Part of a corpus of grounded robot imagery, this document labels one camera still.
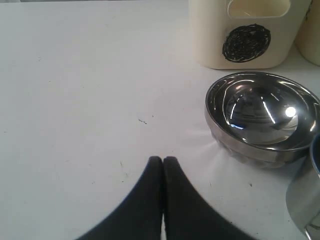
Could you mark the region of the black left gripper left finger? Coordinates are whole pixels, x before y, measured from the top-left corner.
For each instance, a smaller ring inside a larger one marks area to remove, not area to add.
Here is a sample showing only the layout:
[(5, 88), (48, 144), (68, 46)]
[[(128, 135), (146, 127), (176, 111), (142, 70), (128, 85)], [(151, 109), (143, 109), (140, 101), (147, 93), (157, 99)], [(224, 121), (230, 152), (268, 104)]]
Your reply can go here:
[(151, 156), (124, 200), (80, 240), (160, 240), (163, 219), (163, 162)]

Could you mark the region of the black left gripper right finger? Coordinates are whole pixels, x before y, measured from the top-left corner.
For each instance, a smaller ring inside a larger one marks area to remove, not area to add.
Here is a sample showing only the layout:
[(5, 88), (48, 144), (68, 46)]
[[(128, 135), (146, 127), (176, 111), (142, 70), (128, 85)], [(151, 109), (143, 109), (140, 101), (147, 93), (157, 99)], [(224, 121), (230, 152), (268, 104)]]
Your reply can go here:
[(164, 225), (168, 240), (252, 240), (197, 192), (176, 157), (163, 160)]

